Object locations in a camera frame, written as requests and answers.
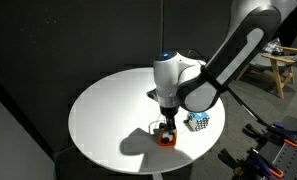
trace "red component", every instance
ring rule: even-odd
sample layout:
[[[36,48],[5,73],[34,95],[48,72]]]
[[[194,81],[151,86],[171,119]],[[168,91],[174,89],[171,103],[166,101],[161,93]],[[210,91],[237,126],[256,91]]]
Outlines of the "red component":
[[[172,141],[168,142],[168,143],[163,143],[162,142],[162,133],[159,134],[158,136],[158,144],[160,146],[175,146],[176,145],[176,139],[177,139],[177,133],[173,134],[173,139]]]
[[[287,139],[285,139],[284,142],[285,142],[286,144],[289,144],[289,145],[292,146],[292,147],[297,147],[297,143],[295,144],[295,143],[293,143],[293,142],[291,142],[291,141],[289,141],[289,140],[287,140]]]
[[[282,177],[284,177],[284,172],[283,172],[282,170],[280,170],[280,169],[279,169],[280,173],[277,173],[277,172],[275,172],[274,170],[272,170],[272,169],[270,169],[270,168],[269,168],[269,170],[270,170],[270,172],[271,172],[274,176],[276,176],[278,179],[281,179]]]

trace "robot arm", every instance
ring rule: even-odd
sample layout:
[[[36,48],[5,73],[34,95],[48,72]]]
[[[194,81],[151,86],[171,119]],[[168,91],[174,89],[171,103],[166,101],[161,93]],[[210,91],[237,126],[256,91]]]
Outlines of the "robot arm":
[[[165,52],[155,60],[156,89],[147,94],[159,103],[166,119],[174,119],[179,106],[202,112],[216,103],[222,89],[273,38],[297,6],[297,0],[285,1],[284,6],[276,2],[234,0],[227,37],[207,64],[177,52]]]

